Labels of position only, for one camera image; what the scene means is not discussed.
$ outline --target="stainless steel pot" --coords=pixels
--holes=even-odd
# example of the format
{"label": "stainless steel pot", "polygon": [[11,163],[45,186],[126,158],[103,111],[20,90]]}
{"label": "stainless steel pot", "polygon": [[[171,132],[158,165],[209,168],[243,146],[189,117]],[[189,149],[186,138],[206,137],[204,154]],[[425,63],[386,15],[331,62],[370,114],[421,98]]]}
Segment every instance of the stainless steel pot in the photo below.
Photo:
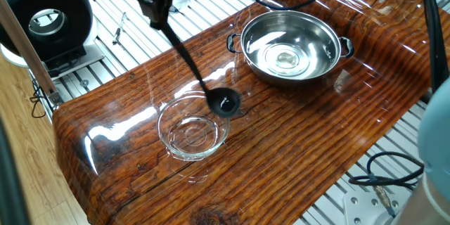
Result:
{"label": "stainless steel pot", "polygon": [[[240,36],[243,52],[233,48],[233,38]],[[341,56],[341,45],[347,54]],[[324,75],[349,58],[351,41],[340,37],[322,20],[298,11],[273,11],[251,20],[241,34],[230,34],[230,52],[244,53],[250,68],[263,80],[280,85]]]}

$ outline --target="screw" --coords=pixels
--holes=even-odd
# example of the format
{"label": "screw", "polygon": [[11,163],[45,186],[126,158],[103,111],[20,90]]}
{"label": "screw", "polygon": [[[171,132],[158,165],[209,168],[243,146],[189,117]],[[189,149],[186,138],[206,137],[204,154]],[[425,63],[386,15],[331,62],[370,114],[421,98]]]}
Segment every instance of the screw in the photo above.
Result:
{"label": "screw", "polygon": [[82,87],[86,88],[89,85],[89,81],[84,79],[82,80],[79,85],[81,85]]}

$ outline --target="clear glass bowl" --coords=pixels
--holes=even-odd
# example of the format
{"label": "clear glass bowl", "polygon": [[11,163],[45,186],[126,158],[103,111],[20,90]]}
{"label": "clear glass bowl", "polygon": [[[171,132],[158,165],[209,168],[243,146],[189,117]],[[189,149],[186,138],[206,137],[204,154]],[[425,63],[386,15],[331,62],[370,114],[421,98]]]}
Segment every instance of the clear glass bowl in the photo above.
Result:
{"label": "clear glass bowl", "polygon": [[205,93],[189,91],[161,111],[157,131],[174,158],[197,161],[213,154],[225,141],[230,119],[213,114]]}

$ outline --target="wooden table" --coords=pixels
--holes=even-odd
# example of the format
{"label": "wooden table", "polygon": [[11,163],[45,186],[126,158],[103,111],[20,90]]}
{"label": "wooden table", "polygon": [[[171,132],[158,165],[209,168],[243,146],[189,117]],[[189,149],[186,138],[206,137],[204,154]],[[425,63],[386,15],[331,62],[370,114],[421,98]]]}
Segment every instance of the wooden table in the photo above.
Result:
{"label": "wooden table", "polygon": [[[272,0],[285,6],[305,0]],[[242,96],[212,156],[177,162],[156,129],[162,107],[200,90],[170,50],[53,116],[61,169],[92,224],[291,224],[430,85],[422,0],[320,0],[301,9],[356,49],[294,88],[261,81],[226,37],[267,11],[253,4],[190,39],[209,87]],[[449,40],[449,15],[441,13]]]}

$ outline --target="black ladle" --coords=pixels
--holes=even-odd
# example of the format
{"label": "black ladle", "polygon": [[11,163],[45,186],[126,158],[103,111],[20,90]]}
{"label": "black ladle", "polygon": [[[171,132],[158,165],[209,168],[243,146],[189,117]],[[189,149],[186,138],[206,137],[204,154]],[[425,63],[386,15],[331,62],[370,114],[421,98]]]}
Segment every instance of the black ladle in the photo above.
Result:
{"label": "black ladle", "polygon": [[240,107],[240,97],[237,92],[230,88],[216,88],[216,89],[208,89],[206,84],[203,81],[200,72],[197,69],[194,61],[191,58],[188,50],[184,45],[180,42],[174,31],[171,27],[166,24],[165,27],[162,28],[162,32],[168,38],[172,46],[178,51],[180,56],[186,61],[189,68],[194,73],[197,80],[200,82],[200,86],[205,92],[206,102],[210,110],[220,117],[232,117],[235,115]]}

